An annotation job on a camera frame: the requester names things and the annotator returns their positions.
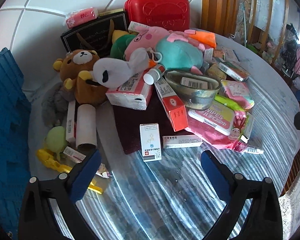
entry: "orange plush toy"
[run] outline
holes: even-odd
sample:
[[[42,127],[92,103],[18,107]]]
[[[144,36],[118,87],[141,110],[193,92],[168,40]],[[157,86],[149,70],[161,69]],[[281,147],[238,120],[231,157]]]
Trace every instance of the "orange plush toy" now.
[[[79,104],[97,106],[106,100],[108,88],[86,83],[86,80],[93,79],[90,71],[99,59],[94,50],[77,49],[65,59],[57,59],[53,64],[53,68],[60,73],[64,88],[67,91],[74,90],[75,99]]]

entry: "red suitcase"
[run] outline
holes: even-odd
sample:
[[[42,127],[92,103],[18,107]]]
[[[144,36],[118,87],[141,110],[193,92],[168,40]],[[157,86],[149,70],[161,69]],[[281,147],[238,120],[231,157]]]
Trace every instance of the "red suitcase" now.
[[[124,7],[131,21],[173,31],[190,27],[188,0],[127,0]]]

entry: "teddy bear ear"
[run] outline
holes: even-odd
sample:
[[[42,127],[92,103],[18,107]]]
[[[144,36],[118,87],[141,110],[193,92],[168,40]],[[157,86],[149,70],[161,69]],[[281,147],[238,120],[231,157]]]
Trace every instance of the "teddy bear ear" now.
[[[60,68],[62,66],[63,59],[58,58],[54,63],[53,63],[53,69],[57,72],[60,72]]]
[[[91,50],[91,52],[98,56],[98,53],[95,50]]]

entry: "pink tissue pack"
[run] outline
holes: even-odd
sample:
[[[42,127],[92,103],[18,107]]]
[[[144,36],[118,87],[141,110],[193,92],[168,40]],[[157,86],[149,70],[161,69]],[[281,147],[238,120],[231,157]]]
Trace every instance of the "pink tissue pack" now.
[[[246,83],[222,80],[221,91],[223,96],[237,102],[245,110],[249,110],[254,106],[254,101]]]
[[[73,12],[66,18],[66,25],[68,29],[72,29],[78,25],[94,20],[98,17],[98,10],[96,8],[88,8],[81,11]]]

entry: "paper towel roll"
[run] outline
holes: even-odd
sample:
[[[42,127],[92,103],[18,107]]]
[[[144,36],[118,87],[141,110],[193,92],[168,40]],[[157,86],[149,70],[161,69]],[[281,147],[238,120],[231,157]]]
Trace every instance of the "paper towel roll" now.
[[[97,147],[96,109],[92,105],[78,107],[75,144],[81,149]]]

